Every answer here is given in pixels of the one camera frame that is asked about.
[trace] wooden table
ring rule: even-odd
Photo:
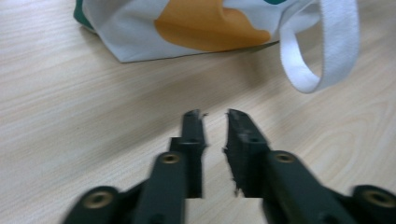
[[[396,192],[396,3],[360,0],[361,56],[351,76],[297,92],[279,48],[118,63],[72,18],[74,1],[0,2],[0,223],[60,223],[100,185],[126,190],[179,135],[181,115],[209,113],[205,199],[188,223],[263,223],[260,200],[235,198],[221,152],[228,108],[243,110],[273,149],[297,154],[326,186]],[[300,36],[320,69],[320,30]]]

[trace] white bag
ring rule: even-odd
[[[355,0],[78,0],[75,18],[99,34],[123,63],[279,40],[286,74],[304,93],[344,79],[359,51]],[[318,21],[321,77],[305,64],[295,35]]]

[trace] orange graphic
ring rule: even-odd
[[[166,41],[205,51],[252,47],[271,38],[241,11],[223,7],[222,0],[169,0],[154,24]]]

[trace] fabric bag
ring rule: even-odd
[[[310,93],[344,79],[359,52],[355,0],[77,0],[75,18],[122,63],[241,49],[279,40],[292,85]],[[322,74],[296,34],[322,25]]]

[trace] green trim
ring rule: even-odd
[[[73,16],[76,21],[81,23],[83,26],[87,27],[88,29],[94,30],[88,19],[85,17],[84,12],[82,11],[82,1],[83,0],[77,0]]]
[[[272,4],[272,5],[278,5],[278,4],[281,4],[281,3],[285,2],[285,1],[286,0],[264,0],[264,2],[267,2],[267,3]]]

